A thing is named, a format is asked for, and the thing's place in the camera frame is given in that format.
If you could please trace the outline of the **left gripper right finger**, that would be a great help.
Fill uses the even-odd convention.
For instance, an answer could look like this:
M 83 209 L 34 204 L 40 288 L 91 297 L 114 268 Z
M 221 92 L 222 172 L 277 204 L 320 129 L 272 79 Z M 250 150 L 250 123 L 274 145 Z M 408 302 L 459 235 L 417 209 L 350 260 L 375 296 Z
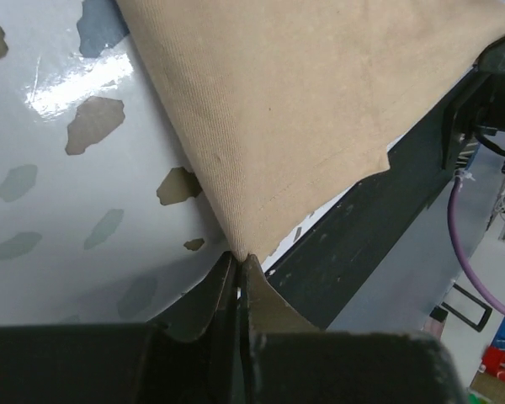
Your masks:
M 248 403 L 467 403 L 445 347 L 424 332 L 315 327 L 242 263 L 241 360 Z

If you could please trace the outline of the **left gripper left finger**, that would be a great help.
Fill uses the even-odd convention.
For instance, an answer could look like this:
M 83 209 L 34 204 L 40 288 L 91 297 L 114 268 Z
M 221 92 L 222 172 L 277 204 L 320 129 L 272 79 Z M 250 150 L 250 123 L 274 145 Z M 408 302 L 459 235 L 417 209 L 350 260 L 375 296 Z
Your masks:
M 143 323 L 0 327 L 0 403 L 228 403 L 237 261 Z

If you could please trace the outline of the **beige t shirt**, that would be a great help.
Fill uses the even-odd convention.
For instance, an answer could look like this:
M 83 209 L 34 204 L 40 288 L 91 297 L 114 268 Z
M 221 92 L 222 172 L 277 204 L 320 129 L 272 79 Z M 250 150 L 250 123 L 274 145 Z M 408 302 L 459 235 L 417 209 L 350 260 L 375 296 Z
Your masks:
M 122 1 L 163 107 L 239 259 L 386 171 L 505 35 L 501 1 Z

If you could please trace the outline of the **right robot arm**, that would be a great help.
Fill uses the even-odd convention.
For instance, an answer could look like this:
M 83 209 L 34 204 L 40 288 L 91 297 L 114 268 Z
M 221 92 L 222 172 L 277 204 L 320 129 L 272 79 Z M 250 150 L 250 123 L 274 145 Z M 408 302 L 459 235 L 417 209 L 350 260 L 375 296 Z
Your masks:
M 505 149 L 490 139 L 498 132 L 505 132 L 505 35 L 477 57 L 444 111 L 442 168 L 455 169 L 471 139 L 505 157 Z

